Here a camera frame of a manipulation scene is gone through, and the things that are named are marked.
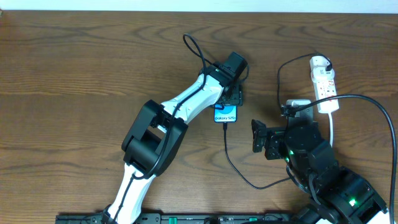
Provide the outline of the blue Galaxy smartphone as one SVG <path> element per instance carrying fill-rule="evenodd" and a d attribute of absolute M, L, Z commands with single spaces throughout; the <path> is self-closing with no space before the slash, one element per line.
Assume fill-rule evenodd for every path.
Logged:
<path fill-rule="evenodd" d="M 235 123 L 237 121 L 237 106 L 215 105 L 214 122 Z"/>

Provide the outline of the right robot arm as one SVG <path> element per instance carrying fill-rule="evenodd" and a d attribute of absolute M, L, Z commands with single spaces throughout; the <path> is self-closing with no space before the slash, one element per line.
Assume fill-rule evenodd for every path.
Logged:
<path fill-rule="evenodd" d="M 382 223 L 385 201 L 371 184 L 335 158 L 318 123 L 301 121 L 287 128 L 268 128 L 252 120 L 253 151 L 268 160 L 283 159 L 288 175 L 310 196 L 309 203 L 291 220 L 295 223 Z"/>

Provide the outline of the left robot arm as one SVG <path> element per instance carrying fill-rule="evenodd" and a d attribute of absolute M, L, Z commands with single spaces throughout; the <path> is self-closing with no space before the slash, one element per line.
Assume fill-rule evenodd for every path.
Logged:
<path fill-rule="evenodd" d="M 105 208 L 103 223 L 134 223 L 153 180 L 174 160 L 188 124 L 209 106 L 237 107 L 242 72 L 247 63 L 229 62 L 203 68 L 197 80 L 181 94 L 161 104 L 146 102 L 124 138 L 124 176 L 114 202 Z"/>

